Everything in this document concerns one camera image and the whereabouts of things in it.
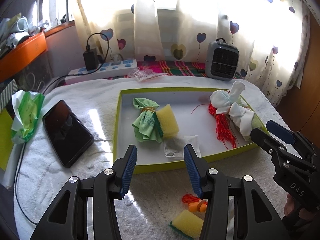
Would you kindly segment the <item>person's right hand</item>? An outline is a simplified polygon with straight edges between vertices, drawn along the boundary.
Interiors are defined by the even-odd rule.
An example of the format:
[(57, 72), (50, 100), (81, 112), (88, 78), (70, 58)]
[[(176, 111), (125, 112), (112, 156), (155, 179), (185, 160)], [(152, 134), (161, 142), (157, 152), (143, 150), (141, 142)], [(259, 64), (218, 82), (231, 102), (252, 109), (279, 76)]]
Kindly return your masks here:
[[(295, 200), (290, 194), (287, 194), (286, 204), (284, 206), (284, 215), (286, 217), (291, 215), (291, 213), (293, 213), (294, 209), (295, 209)], [(299, 212), (299, 217), (301, 219), (308, 220), (308, 219), (310, 219), (309, 218), (310, 214), (308, 213), (308, 211), (306, 211), (306, 209), (301, 209)]]

